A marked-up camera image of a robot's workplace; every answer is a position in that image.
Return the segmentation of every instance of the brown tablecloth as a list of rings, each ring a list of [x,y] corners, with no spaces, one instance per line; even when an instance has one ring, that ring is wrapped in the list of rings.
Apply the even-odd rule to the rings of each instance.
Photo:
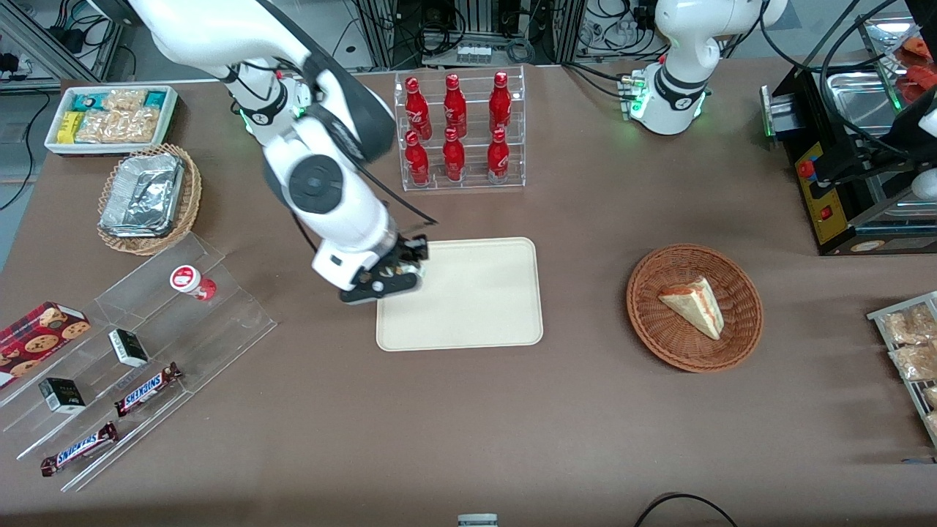
[[[720,65],[676,137],[622,122],[562,68],[526,72],[528,186],[407,198],[441,221],[432,239],[534,241],[543,340],[402,354],[375,344],[373,305],[340,306],[309,268],[224,87],[177,85],[170,140],[204,178],[195,232],[280,326],[81,492],[59,493],[0,436],[0,524],[453,525],[490,511],[505,527],[624,525],[683,490],[744,525],[932,525],[937,467],[899,464],[928,440],[864,314],[937,289],[934,259],[815,255],[793,173],[761,133],[758,87],[784,64]],[[390,99],[393,75],[364,79]],[[83,306],[142,262],[95,231],[113,163],[49,156],[0,277],[0,323],[43,300]],[[399,188],[397,163],[373,172]],[[759,288],[764,338],[737,369],[672,369],[627,322],[631,269],[676,242],[722,251]],[[649,524],[715,518],[670,503]]]

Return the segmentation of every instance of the wicker basket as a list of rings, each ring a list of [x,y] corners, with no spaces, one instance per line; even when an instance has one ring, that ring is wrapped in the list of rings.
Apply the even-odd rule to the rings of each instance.
[[[183,187],[179,196],[179,205],[176,209],[175,226],[172,227],[169,234],[162,238],[118,238],[104,233],[101,231],[100,227],[98,227],[97,233],[108,247],[123,252],[130,252],[138,256],[151,256],[164,248],[174,245],[192,230],[195,217],[199,214],[199,199],[201,198],[201,176],[199,175],[199,167],[195,166],[195,163],[192,162],[192,158],[185,150],[174,144],[161,144],[154,148],[147,148],[146,150],[130,154],[130,157],[154,156],[156,154],[173,154],[186,163],[186,172],[183,175]],[[113,185],[114,176],[116,174],[117,167],[114,167],[114,170],[111,171],[111,176],[108,177],[108,182],[104,184],[104,191],[101,192],[100,199],[97,200],[97,212],[99,214],[104,212],[104,205],[107,204],[108,198],[111,196],[111,186]]]
[[[664,305],[660,291],[706,277],[725,320],[713,340]],[[686,371],[734,368],[761,339],[761,298],[748,275],[719,252],[698,245],[659,248],[634,268],[625,293],[628,316],[638,337],[655,355]]]

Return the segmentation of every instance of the coca-cola bottle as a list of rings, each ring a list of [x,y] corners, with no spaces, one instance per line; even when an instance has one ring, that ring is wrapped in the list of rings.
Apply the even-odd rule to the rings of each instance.
[[[466,172],[466,149],[459,141],[455,127],[446,128],[446,144],[442,146],[442,156],[446,159],[446,177],[453,183],[462,181]]]
[[[433,126],[429,124],[429,105],[420,93],[420,83],[415,77],[407,77],[407,120],[410,129],[416,131],[420,141],[429,141],[433,137]]]
[[[429,157],[426,149],[420,144],[420,136],[414,130],[407,130],[404,139],[407,141],[404,157],[407,158],[413,185],[425,187],[429,185]]]
[[[495,89],[488,100],[488,111],[491,133],[495,133],[498,127],[508,129],[511,124],[511,93],[508,91],[508,74],[504,71],[495,73]]]
[[[446,112],[446,127],[454,127],[459,137],[469,133],[469,117],[466,110],[466,96],[459,88],[459,76],[446,75],[446,99],[442,101]]]
[[[488,181],[500,185],[508,180],[508,155],[511,151],[504,142],[504,128],[496,128],[488,145]]]

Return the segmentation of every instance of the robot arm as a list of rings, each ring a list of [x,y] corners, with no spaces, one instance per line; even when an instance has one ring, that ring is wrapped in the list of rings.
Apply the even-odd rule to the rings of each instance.
[[[400,236],[356,173],[394,144],[394,118],[380,98],[265,0],[226,0],[223,7],[215,0],[130,4],[170,60],[229,87],[263,146],[274,194],[322,237],[313,268],[342,290],[344,301],[419,285],[425,238]],[[298,65],[316,95],[298,120],[290,103],[299,91],[274,74],[279,61]]]
[[[720,61],[714,37],[745,33],[763,16],[763,6],[765,26],[770,26],[787,8],[787,0],[660,0],[654,20],[670,39],[670,51],[662,65],[634,72],[634,78],[645,82],[632,89],[637,100],[631,118],[662,135],[687,129]]]

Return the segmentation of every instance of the acrylic display stand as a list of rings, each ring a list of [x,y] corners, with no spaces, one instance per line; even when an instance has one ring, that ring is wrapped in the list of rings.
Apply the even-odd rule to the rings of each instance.
[[[85,307],[92,328],[76,342],[0,392],[0,423],[5,424],[0,438],[15,448],[17,459],[36,466],[36,477],[41,477],[43,459],[112,421],[118,443],[101,446],[47,478],[62,491],[81,489],[276,326],[257,299],[234,281],[222,258],[189,233]],[[170,273],[183,264],[215,281],[211,300],[202,302],[170,286]],[[137,334],[150,358],[145,367],[118,362],[108,339],[116,327]],[[170,362],[183,377],[118,418],[113,404]],[[51,412],[37,386],[46,377],[74,381],[86,408],[72,415]]]
[[[511,124],[508,126],[506,143],[511,150],[508,157],[508,179],[500,185],[488,181],[488,145],[491,144],[491,129],[488,126],[488,99],[495,86],[495,73],[505,71],[508,74],[508,91],[511,92]],[[446,177],[442,158],[442,146],[446,142],[444,135],[446,117],[442,101],[446,97],[446,75],[457,73],[462,93],[466,96],[468,107],[468,135],[462,138],[466,150],[466,174],[460,183],[453,183]],[[407,77],[416,77],[420,82],[420,91],[429,104],[429,120],[433,126],[433,136],[423,143],[429,156],[430,182],[426,187],[417,187],[409,175],[404,150],[404,134],[409,130],[407,120],[407,90],[404,81]],[[525,86],[524,70],[514,68],[466,68],[446,71],[429,70],[397,73],[394,81],[394,116],[397,121],[397,145],[400,149],[400,172],[403,175],[404,190],[440,190],[458,188],[502,188],[523,187],[527,183],[527,164],[525,159]]]

